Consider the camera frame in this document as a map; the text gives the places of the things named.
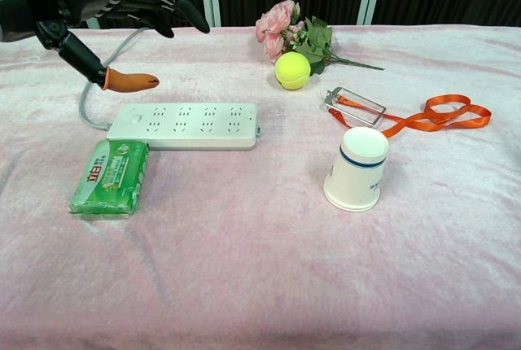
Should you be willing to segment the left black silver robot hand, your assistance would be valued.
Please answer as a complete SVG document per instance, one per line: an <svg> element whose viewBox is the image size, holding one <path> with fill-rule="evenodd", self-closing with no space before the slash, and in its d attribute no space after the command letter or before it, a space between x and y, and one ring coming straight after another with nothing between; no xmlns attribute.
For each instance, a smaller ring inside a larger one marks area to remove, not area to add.
<svg viewBox="0 0 521 350"><path fill-rule="evenodd" d="M110 68L71 30L93 18L129 17L171 38L173 30L160 13L180 15L200 32L210 31L204 15L190 0L1 0L1 40L17 42L37 37L47 50L55 50L102 90L138 92L156 87L158 78Z"/></svg>

